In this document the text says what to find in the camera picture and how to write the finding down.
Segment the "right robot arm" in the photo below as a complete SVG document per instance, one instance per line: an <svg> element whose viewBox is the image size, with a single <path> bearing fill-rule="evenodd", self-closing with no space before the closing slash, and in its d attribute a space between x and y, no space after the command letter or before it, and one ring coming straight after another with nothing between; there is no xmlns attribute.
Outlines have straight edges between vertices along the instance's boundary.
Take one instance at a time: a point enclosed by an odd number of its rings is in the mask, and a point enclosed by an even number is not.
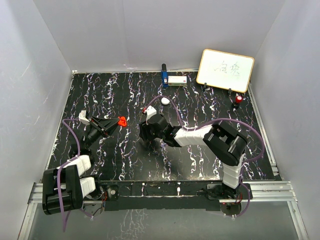
<svg viewBox="0 0 320 240"><path fill-rule="evenodd" d="M143 141L161 139L170 147L207 146L223 164L223 194L233 199L241 192L240 173L247 140L226 121L206 125L197 130L172 126L161 114L155 114L139 124Z"/></svg>

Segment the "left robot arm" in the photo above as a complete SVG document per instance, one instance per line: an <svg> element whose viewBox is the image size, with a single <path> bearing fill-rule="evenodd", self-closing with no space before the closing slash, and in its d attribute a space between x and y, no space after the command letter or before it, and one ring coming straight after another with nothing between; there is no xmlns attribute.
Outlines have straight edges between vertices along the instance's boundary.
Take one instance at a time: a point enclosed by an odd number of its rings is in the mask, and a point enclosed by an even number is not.
<svg viewBox="0 0 320 240"><path fill-rule="evenodd" d="M75 140L75 152L71 159L59 167L47 169L43 173L42 209L46 215L80 209L83 199L89 196L93 200L103 195L102 185L94 177L82 177L92 167L91 145L100 137L109 137L119 127L127 126L126 118L86 118L80 116L80 122L88 126L88 132L81 139L69 126L73 119L64 119L62 123L68 128Z"/></svg>

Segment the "red earbud charging case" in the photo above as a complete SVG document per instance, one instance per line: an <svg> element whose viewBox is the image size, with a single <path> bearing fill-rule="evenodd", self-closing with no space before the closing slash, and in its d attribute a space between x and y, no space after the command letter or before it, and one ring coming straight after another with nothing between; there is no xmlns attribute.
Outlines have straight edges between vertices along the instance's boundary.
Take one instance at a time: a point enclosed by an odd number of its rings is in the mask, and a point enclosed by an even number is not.
<svg viewBox="0 0 320 240"><path fill-rule="evenodd" d="M124 116L119 116L118 117L118 122L117 122L117 124L119 125L119 126L121 126L121 127L126 127L128 124L127 124L127 119L126 119L126 117L124 117Z"/></svg>

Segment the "white earbud charging case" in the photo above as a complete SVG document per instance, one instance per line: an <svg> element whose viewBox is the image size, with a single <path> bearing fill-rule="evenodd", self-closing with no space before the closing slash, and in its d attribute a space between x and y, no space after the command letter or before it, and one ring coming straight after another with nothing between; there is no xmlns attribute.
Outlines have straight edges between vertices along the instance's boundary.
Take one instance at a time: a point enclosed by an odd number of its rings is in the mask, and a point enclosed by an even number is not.
<svg viewBox="0 0 320 240"><path fill-rule="evenodd" d="M166 97L162 97L160 101L161 101L161 104L164 106L167 106L170 104L170 100Z"/></svg>

